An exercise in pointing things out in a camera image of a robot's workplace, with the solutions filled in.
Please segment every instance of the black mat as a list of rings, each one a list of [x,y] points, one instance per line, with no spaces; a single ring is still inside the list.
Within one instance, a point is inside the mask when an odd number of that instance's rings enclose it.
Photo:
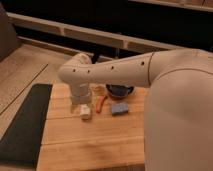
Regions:
[[[0,141],[0,162],[36,166],[52,85],[35,84]]]

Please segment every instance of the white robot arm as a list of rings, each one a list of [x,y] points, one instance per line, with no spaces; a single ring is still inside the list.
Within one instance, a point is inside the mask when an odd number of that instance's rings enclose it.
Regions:
[[[154,52],[90,64],[79,54],[60,78],[76,104],[88,83],[149,87],[144,112],[146,171],[213,170],[213,54],[195,49]]]

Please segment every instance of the orange object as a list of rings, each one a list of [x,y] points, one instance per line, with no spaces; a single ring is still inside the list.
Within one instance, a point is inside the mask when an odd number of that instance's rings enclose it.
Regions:
[[[107,98],[108,98],[107,95],[104,95],[104,96],[102,96],[102,97],[99,99],[99,101],[98,101],[97,104],[96,104],[96,112],[97,112],[97,113],[101,113],[102,106],[103,106],[103,104],[104,104],[104,101],[105,101]]]

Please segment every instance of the floor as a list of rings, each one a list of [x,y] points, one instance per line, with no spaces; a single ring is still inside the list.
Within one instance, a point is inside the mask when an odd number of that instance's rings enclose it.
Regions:
[[[58,68],[71,56],[23,44],[0,62],[0,139],[33,84],[61,82]],[[1,171],[32,171],[32,168],[0,165]]]

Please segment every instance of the wooden table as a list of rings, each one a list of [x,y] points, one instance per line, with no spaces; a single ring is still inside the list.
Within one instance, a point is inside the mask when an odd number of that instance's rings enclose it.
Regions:
[[[92,87],[95,105],[105,92]],[[112,116],[108,98],[100,114],[93,110],[82,121],[79,108],[71,110],[70,90],[53,85],[37,171],[144,170],[143,111],[147,90],[135,88],[125,101],[129,113]]]

